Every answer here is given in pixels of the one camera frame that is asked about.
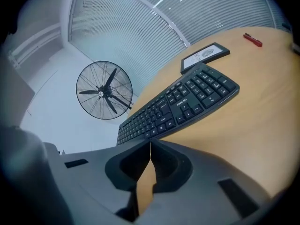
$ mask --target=desk surface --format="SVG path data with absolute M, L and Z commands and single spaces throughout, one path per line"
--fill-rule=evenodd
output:
M 260 40 L 257 47 L 244 33 Z M 162 140 L 213 153 L 256 180 L 274 196 L 289 185 L 300 155 L 300 57 L 292 36 L 264 27 L 236 28 L 209 36 L 177 55 L 144 89 L 129 115 L 177 80 L 181 59 L 217 42 L 230 55 L 208 63 L 233 79 L 240 92 L 229 103 Z M 140 213 L 156 182 L 150 162 L 137 184 Z

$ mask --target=pen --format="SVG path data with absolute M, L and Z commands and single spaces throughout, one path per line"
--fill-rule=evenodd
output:
M 245 33 L 243 36 L 244 36 L 244 38 L 246 38 L 249 41 L 253 42 L 256 46 L 258 46 L 258 47 L 262 47 L 263 46 L 263 43 L 261 41 L 255 39 L 254 37 L 251 37 L 250 34 Z

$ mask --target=black keyboard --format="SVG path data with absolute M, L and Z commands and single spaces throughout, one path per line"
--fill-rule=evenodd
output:
M 120 125 L 117 145 L 178 131 L 220 108 L 239 90 L 222 73 L 196 65 Z

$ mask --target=wall-mounted fan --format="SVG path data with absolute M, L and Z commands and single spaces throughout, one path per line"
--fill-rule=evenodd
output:
M 112 62 L 89 64 L 77 79 L 76 93 L 83 109 L 99 119 L 114 119 L 131 109 L 131 81 L 124 70 Z

